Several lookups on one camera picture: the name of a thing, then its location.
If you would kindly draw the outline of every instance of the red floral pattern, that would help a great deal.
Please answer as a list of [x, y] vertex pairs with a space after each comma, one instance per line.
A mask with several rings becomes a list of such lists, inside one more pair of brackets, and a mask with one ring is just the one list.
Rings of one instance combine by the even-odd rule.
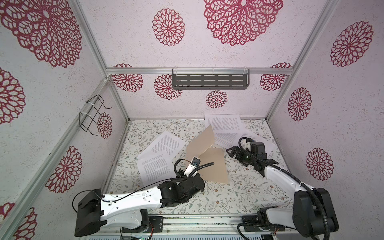
[[0, 16], [38, 60], [66, 68], [80, 57], [80, 29], [66, 0], [0, 0]]
[[178, 98], [183, 90], [175, 90], [172, 87], [172, 76], [169, 74], [163, 74], [155, 79], [154, 86], [157, 95], [164, 99]]
[[163, 8], [152, 21], [153, 33], [166, 46], [178, 44], [184, 37], [184, 22], [180, 14], [173, 9]]
[[244, 45], [265, 33], [283, 0], [204, 0], [208, 29], [221, 43]]
[[[133, 68], [129, 64], [120, 63], [114, 66], [115, 68]], [[115, 74], [111, 75], [113, 82], [119, 88], [127, 92], [139, 91], [143, 86], [143, 78], [141, 74]]]
[[13, 235], [13, 240], [31, 240], [35, 235], [35, 229], [37, 227], [36, 218], [37, 214], [35, 213], [35, 208], [31, 207], [28, 215], [25, 216], [21, 225]]
[[289, 98], [288, 113], [295, 121], [303, 120], [309, 114], [311, 104], [310, 92], [305, 88], [298, 88]]
[[97, 121], [97, 129], [103, 138], [108, 138], [112, 133], [112, 119], [108, 113], [102, 113]]
[[331, 61], [338, 67], [356, 62], [372, 42], [372, 26], [360, 21], [348, 26], [336, 38], [331, 49]]
[[45, 186], [49, 191], [55, 193], [68, 191], [79, 179], [83, 167], [82, 162], [79, 150], [70, 146]]
[[[289, 63], [278, 63], [272, 66], [272, 68], [290, 68]], [[263, 74], [260, 79], [260, 86], [268, 91], [279, 89], [283, 84], [287, 75], [285, 74]]]
[[25, 106], [25, 95], [19, 81], [0, 68], [0, 125], [18, 118]]
[[211, 108], [220, 108], [224, 106], [227, 101], [228, 95], [221, 90], [214, 90], [210, 92], [205, 99], [206, 104]]
[[327, 180], [333, 174], [333, 161], [324, 149], [314, 148], [307, 155], [307, 168], [318, 180]]
[[10, 210], [13, 208], [15, 204], [7, 202], [6, 204], [0, 206], [0, 224], [4, 221], [4, 219], [7, 217]]

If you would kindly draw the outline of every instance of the table surface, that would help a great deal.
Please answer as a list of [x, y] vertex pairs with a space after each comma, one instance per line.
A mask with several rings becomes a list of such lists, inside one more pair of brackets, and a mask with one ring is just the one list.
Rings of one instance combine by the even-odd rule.
[[[265, 120], [242, 120], [246, 128], [275, 142]], [[167, 130], [187, 144], [172, 160], [185, 156], [188, 142], [205, 129], [204, 120], [135, 120], [130, 126], [124, 149], [112, 178], [111, 194], [133, 192], [143, 187], [137, 169], [137, 156], [163, 131]], [[276, 149], [268, 158], [286, 169]], [[279, 206], [291, 209], [293, 200], [279, 186], [262, 177], [253, 167], [244, 167], [225, 153], [229, 184], [205, 181], [205, 191], [193, 196], [188, 203], [176, 207], [149, 209], [150, 214], [254, 214], [261, 207]], [[180, 168], [186, 167], [184, 161]]]

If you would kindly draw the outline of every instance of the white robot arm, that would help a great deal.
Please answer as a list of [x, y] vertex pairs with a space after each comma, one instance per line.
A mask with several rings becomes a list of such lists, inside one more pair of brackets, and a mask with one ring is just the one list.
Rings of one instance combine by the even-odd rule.
[[[245, 149], [241, 142], [244, 139], [246, 140]], [[278, 207], [261, 208], [257, 216], [253, 217], [256, 220], [248, 219], [247, 223], [238, 225], [240, 234], [242, 233], [239, 226], [272, 229], [290, 227], [304, 237], [314, 238], [315, 235], [324, 234], [324, 239], [327, 240], [330, 232], [338, 230], [339, 225], [329, 193], [323, 188], [314, 188], [305, 184], [291, 173], [276, 166], [278, 162], [267, 159], [262, 142], [242, 137], [239, 139], [238, 147], [233, 146], [227, 149], [227, 153], [245, 167], [252, 165], [263, 177], [275, 182], [293, 199], [293, 210]]]
[[125, 227], [142, 232], [149, 227], [148, 208], [174, 207], [187, 203], [198, 192], [203, 192], [205, 183], [198, 170], [214, 165], [199, 166], [194, 158], [187, 170], [176, 172], [178, 178], [162, 180], [150, 189], [126, 194], [101, 194], [101, 189], [90, 191], [78, 204], [75, 237], [96, 233], [101, 227]]

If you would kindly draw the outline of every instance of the cable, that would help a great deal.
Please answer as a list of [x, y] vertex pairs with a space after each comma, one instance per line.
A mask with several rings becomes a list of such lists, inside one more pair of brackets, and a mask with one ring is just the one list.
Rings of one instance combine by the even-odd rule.
[[215, 164], [214, 162], [210, 162], [210, 163], [207, 163], [207, 164], [198, 166], [197, 168], [195, 168], [195, 169], [189, 174], [189, 176], [192, 177], [192, 176], [195, 174], [195, 172], [199, 171], [200, 169], [203, 169], [203, 168], [205, 168], [205, 167], [212, 166], [212, 165], [214, 165], [214, 164]]
[[122, 236], [122, 233], [121, 233], [121, 228], [120, 228], [120, 235], [121, 235], [121, 240], [124, 240], [124, 237]]
[[[167, 180], [169, 180], [169, 179], [164, 179], [164, 180], [157, 181], [157, 182], [154, 182], [154, 183], [152, 183], [152, 184], [149, 184], [149, 185], [147, 185], [147, 186], [145, 186], [145, 187], [140, 188], [139, 190], [136, 190], [136, 191], [134, 191], [134, 192], [132, 192], [132, 193], [130, 193], [130, 194], [128, 194], [128, 195], [126, 195], [126, 196], [120, 198], [120, 199], [113, 200], [113, 202], [120, 201], [121, 199], [124, 199], [124, 198], [126, 198], [126, 197], [128, 197], [128, 196], [134, 194], [135, 192], [138, 192], [138, 191], [140, 191], [140, 190], [143, 190], [143, 189], [146, 188], [146, 187], [149, 187], [149, 186], [151, 186], [151, 185], [153, 185], [153, 184], [156, 184], [156, 183], [158, 183], [158, 182], [163, 182], [163, 181], [167, 181]], [[73, 203], [74, 203], [75, 198], [76, 198], [80, 193], [82, 193], [82, 192], [93, 192], [93, 193], [94, 193], [94, 194], [95, 194], [101, 201], [103, 201], [103, 202], [109, 202], [109, 201], [105, 201], [105, 200], [103, 200], [101, 197], [99, 197], [99, 196], [97, 195], [97, 193], [96, 193], [94, 190], [84, 190], [84, 191], [81, 191], [81, 192], [79, 192], [78, 194], [76, 194], [76, 196], [75, 196], [75, 197], [73, 198], [73, 200], [72, 200], [72, 208], [73, 208], [73, 210], [74, 210], [76, 213], [77, 213], [77, 211], [76, 211], [76, 209], [74, 208]]]
[[152, 235], [153, 235], [153, 225], [152, 225], [152, 223], [150, 223], [150, 225], [151, 225], [151, 227], [152, 227], [152, 231], [151, 231], [151, 235], [149, 236], [149, 238], [148, 238], [148, 240], [151, 240], [152, 239]]
[[182, 160], [187, 161], [187, 162], [189, 162], [190, 164], [192, 164], [190, 161], [188, 161], [188, 160], [186, 160], [186, 159], [182, 159]]
[[149, 186], [151, 186], [151, 185], [153, 185], [153, 184], [156, 184], [156, 183], [158, 183], [158, 182], [163, 182], [163, 181], [166, 181], [166, 180], [169, 180], [169, 179], [164, 179], [164, 180], [160, 180], [160, 181], [154, 182], [154, 183], [152, 183], [152, 184], [149, 184], [149, 185], [147, 185], [147, 186], [145, 186], [145, 187], [142, 187], [142, 188], [140, 188], [139, 190], [136, 190], [136, 191], [134, 191], [134, 192], [132, 192], [132, 193], [130, 193], [130, 194], [128, 194], [128, 195], [126, 195], [126, 196], [124, 196], [124, 197], [118, 199], [118, 200], [113, 200], [112, 202], [120, 201], [121, 199], [124, 199], [124, 198], [126, 198], [126, 197], [128, 197], [128, 196], [134, 194], [135, 192], [141, 191], [141, 190], [143, 190], [143, 189], [146, 188], [146, 187], [149, 187]]
[[246, 155], [248, 155], [249, 157], [252, 157], [252, 158], [255, 158], [257, 159], [258, 161], [268, 165], [268, 166], [271, 166], [273, 168], [276, 168], [278, 170], [280, 170], [281, 172], [285, 173], [286, 175], [290, 176], [291, 178], [293, 178], [296, 182], [298, 182], [302, 187], [304, 187], [304, 189], [309, 193], [309, 195], [311, 196], [311, 198], [314, 200], [314, 203], [316, 204], [316, 207], [319, 209], [320, 211], [320, 215], [321, 217], [323, 218], [323, 225], [324, 225], [324, 238], [323, 240], [329, 240], [329, 225], [328, 225], [328, 220], [327, 220], [327, 216], [326, 216], [326, 213], [325, 213], [325, 210], [324, 210], [324, 207], [323, 205], [321, 204], [319, 198], [316, 196], [316, 194], [307, 186], [305, 185], [305, 183], [303, 183], [301, 180], [299, 180], [297, 177], [295, 177], [294, 175], [292, 175], [290, 172], [287, 172], [286, 170], [276, 166], [276, 165], [273, 165], [263, 159], [259, 159], [257, 157], [255, 157], [253, 154], [249, 153], [248, 151], [246, 151], [242, 145], [241, 145], [241, 141], [243, 139], [247, 139], [247, 140], [250, 140], [250, 141], [253, 141], [253, 139], [251, 138], [248, 138], [248, 137], [241, 137], [239, 139], [239, 142], [238, 142], [238, 145], [239, 145], [239, 148], [242, 152], [244, 152]]
[[241, 226], [274, 227], [274, 228], [275, 228], [275, 232], [277, 232], [277, 231], [276, 231], [276, 228], [280, 228], [280, 227], [291, 228], [291, 227], [286, 227], [286, 226], [279, 225], [279, 224], [262, 225], [262, 224], [253, 224], [253, 223], [239, 223], [239, 224], [237, 225], [237, 231], [239, 232], [239, 234], [240, 234], [245, 240], [250, 240], [250, 239], [247, 238], [247, 237], [240, 231], [240, 227], [241, 227]]
[[84, 191], [81, 191], [81, 192], [79, 192], [78, 194], [76, 194], [76, 196], [73, 198], [73, 200], [72, 200], [72, 208], [73, 208], [73, 210], [77, 213], [77, 211], [76, 211], [76, 209], [74, 208], [74, 206], [73, 206], [73, 202], [74, 202], [74, 199], [80, 194], [80, 193], [82, 193], [82, 192], [93, 192], [101, 201], [103, 201], [103, 202], [108, 202], [108, 201], [105, 201], [105, 200], [103, 200], [103, 199], [101, 199], [98, 195], [97, 195], [97, 193], [94, 191], [94, 190], [84, 190]]
[[179, 163], [181, 160], [182, 160], [182, 159], [179, 158], [179, 159], [175, 162], [175, 164], [173, 165], [173, 171], [176, 173], [176, 176], [178, 176], [178, 177], [180, 177], [180, 178], [183, 178], [183, 177], [185, 177], [185, 176], [181, 175], [181, 174], [177, 171], [177, 169], [176, 169], [176, 166], [178, 165], [178, 163]]

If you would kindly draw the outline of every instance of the black wire rack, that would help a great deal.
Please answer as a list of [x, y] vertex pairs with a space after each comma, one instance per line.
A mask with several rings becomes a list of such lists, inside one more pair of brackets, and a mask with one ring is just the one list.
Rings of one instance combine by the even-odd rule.
[[[100, 105], [98, 108], [96, 108], [96, 107], [95, 107], [95, 104], [96, 104], [98, 101], [101, 103], [101, 105]], [[91, 126], [91, 124], [92, 124], [93, 122], [97, 125], [97, 122], [95, 122], [94, 119], [95, 119], [95, 117], [97, 116], [97, 114], [101, 115], [101, 113], [99, 112], [101, 107], [104, 107], [105, 109], [111, 109], [112, 107], [107, 108], [107, 107], [104, 105], [104, 99], [103, 99], [99, 94], [98, 94], [98, 95], [95, 95], [94, 97], [91, 97], [86, 103], [91, 104], [91, 105], [92, 105], [92, 108], [91, 108], [87, 113], [84, 113], [84, 112], [80, 112], [80, 113], [79, 113], [79, 126], [80, 126], [81, 129], [84, 130], [85, 132], [90, 132], [92, 135], [94, 135], [94, 136], [98, 136], [99, 134], [93, 134], [89, 128], [90, 128], [90, 126]], [[89, 112], [90, 112], [92, 109], [95, 109], [96, 112], [97, 112], [97, 113], [95, 113], [95, 115], [94, 115], [93, 117], [89, 114]], [[81, 121], [81, 117], [82, 117], [84, 114], [85, 114], [85, 118], [83, 119], [83, 121]], [[91, 119], [91, 122], [89, 123], [88, 126], [86, 126], [86, 125], [83, 124], [87, 118]]]

